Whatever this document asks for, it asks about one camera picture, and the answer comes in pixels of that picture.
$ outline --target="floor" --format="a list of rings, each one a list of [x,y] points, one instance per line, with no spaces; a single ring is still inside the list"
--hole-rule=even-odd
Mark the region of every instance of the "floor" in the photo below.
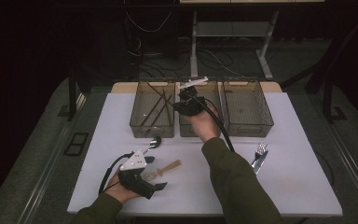
[[[255,57],[259,39],[202,38],[198,42],[199,76],[249,76],[264,79]],[[324,55],[328,40],[280,40],[270,44],[266,55],[273,81],[282,83],[309,68]],[[189,39],[179,39],[177,57],[165,57],[148,49],[132,81],[138,77],[189,77]],[[346,119],[326,121],[322,115],[322,90],[306,94],[305,77],[283,89],[304,127],[324,172],[343,208],[343,217],[289,218],[292,223],[358,223],[358,113],[338,88],[333,90],[333,106]],[[0,223],[68,223],[74,215],[66,212],[78,173],[110,87],[95,86],[79,95],[78,112],[67,120],[68,83],[54,92],[44,115],[34,129],[16,165],[0,190]],[[83,152],[65,156],[74,133],[87,133]],[[217,218],[120,219],[117,223],[225,223]]]

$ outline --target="dark background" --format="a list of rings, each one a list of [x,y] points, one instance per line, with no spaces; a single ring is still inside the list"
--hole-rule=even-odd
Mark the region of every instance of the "dark background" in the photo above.
[[[270,8],[259,7],[245,17],[234,11],[230,19],[257,20],[269,12]],[[133,13],[143,27],[153,27],[166,12],[154,12],[153,16],[148,12]],[[213,10],[200,15],[205,20],[222,19]],[[167,26],[157,34],[143,34],[141,38],[149,47],[161,48],[174,57],[177,37],[191,36],[191,20],[191,11],[174,11]],[[358,1],[326,1],[323,7],[284,8],[274,39],[340,40],[357,22]],[[76,72],[82,91],[96,85],[112,85],[117,80],[133,80],[136,66],[131,64],[138,59],[132,58],[127,49],[132,47],[134,32],[136,29],[120,10],[67,10],[49,1],[0,1],[0,186],[49,97],[69,71]],[[324,58],[325,63],[331,61],[336,51],[337,48],[330,49],[331,56]],[[358,32],[329,78],[358,108]]]

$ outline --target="transparent plastic bin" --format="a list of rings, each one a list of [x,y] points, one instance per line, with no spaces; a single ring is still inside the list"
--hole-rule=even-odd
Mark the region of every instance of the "transparent plastic bin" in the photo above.
[[[266,137],[274,121],[258,80],[254,77],[224,77],[222,90],[228,135]]]
[[[135,138],[173,138],[177,78],[141,78],[133,103],[130,126]]]
[[[185,84],[189,80],[202,79],[203,77],[181,77],[180,85]],[[207,100],[207,105],[210,105],[211,102],[215,106],[219,117],[222,118],[222,107],[220,104],[220,96],[218,89],[218,79],[217,77],[208,77],[208,80],[200,83],[199,85],[194,86],[197,90],[197,96],[203,96]],[[183,118],[182,115],[179,115],[179,125],[180,125],[180,135],[182,137],[197,137],[194,134],[194,131],[191,127],[190,122]]]

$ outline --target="white table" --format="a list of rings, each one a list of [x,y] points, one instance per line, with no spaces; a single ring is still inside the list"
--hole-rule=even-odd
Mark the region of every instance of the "white table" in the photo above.
[[[251,161],[257,146],[261,142],[268,143],[269,153],[257,178],[284,217],[342,216],[342,208],[287,94],[266,92],[265,96],[275,125],[266,138],[230,137],[236,152]],[[131,132],[129,123],[134,97],[134,93],[108,94],[68,212],[76,213],[92,204],[106,168],[116,158],[148,147],[151,139],[134,138]],[[146,166],[145,172],[155,171],[175,160],[181,160],[182,166],[154,181],[168,182],[164,190],[156,191],[150,200],[129,201],[120,214],[133,217],[221,216],[221,206],[213,192],[201,146],[199,138],[180,137],[178,115],[175,114],[175,137],[163,139],[159,148],[146,154],[156,160]]]

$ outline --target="hand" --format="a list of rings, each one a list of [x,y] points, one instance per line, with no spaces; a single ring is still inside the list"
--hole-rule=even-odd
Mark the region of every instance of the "hand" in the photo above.
[[[214,107],[208,107],[218,117],[218,113]],[[214,119],[206,110],[201,111],[196,116],[185,116],[185,119],[190,121],[194,133],[202,140],[202,142],[206,142],[211,138],[220,136],[220,129],[218,128],[216,121],[214,121]]]
[[[118,171],[119,171],[119,169],[116,170],[113,177],[109,180],[104,193],[116,198],[121,203],[125,203],[126,201],[128,201],[130,199],[140,197],[139,194],[133,192],[132,190],[124,188],[120,184],[120,181],[118,180],[118,175],[117,175]]]

